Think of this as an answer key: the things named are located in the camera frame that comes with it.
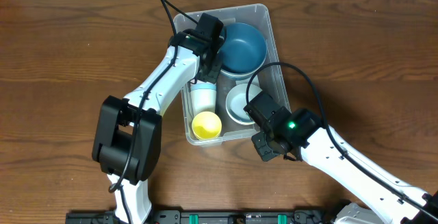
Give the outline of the yellow cup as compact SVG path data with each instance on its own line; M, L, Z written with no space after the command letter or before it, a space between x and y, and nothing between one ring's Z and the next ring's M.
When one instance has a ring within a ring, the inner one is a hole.
M199 140L217 138L222 131L222 121L214 112L201 112L192 120L192 131Z

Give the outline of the cream white cup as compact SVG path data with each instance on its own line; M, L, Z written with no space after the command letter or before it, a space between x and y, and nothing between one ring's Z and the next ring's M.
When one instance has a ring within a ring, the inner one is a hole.
M215 112L216 90L197 89L190 92L193 115L201 112Z

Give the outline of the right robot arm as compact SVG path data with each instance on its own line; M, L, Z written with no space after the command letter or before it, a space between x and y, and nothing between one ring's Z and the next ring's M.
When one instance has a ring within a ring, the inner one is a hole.
M437 195L412 186L371 161L307 109L290 112L268 93L247 98L244 111L260 127L252 137L264 162L291 154L326 173L383 223L436 223Z

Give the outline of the grey small bowl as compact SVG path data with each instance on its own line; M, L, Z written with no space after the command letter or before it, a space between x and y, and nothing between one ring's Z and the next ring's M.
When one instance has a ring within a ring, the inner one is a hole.
M225 101L227 114L240 125L253 125L255 123L244 111L247 87L248 84L236 85L229 91Z

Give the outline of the clear plastic storage container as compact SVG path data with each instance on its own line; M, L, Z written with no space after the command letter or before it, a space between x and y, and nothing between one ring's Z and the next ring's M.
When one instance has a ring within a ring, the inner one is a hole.
M245 23L258 29L266 40L268 53L264 64L278 62L279 57L276 50L274 34L272 31L268 8L260 3L235 6L230 8L220 8L206 10L210 14L219 18L225 26L232 23ZM279 66L271 66L257 74L259 87L266 91L273 99L286 108L290 108L283 74ZM229 91L236 85L243 84L243 80L234 80L220 74L217 81L216 114L222 121L222 131L219 137L199 140L192 131L192 102L190 96L190 85L186 84L181 89L181 99L183 103L183 115L185 124L185 135L191 145L209 147L221 145L225 141L250 138L259 131L257 125L240 125L233 121L226 111L226 97Z

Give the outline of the light blue cup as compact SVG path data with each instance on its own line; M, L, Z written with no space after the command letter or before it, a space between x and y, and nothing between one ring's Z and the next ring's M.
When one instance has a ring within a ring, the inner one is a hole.
M209 82L199 82L197 84L190 84L190 90L216 90L216 85Z

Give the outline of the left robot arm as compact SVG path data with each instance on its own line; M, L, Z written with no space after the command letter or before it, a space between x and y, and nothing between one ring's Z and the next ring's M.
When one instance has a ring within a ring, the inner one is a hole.
M92 159L111 181L114 220L144 223L151 211L147 179L161 151L162 118L178 92L192 79L215 83L222 62L217 53L226 38L223 22L201 14L194 29L174 34L163 60L135 90L103 102Z

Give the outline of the dark blue bowl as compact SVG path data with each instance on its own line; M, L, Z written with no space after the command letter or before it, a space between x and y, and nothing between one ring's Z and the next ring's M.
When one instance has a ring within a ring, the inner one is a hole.
M245 23L232 23L225 29L227 38L218 52L218 56L223 60L222 69L232 73L246 73L259 69L268 53L262 33Z
M251 78L255 74L256 70L246 72L246 73L232 73L230 71L226 71L225 69L221 69L220 73L225 77L234 79L234 80L245 80Z

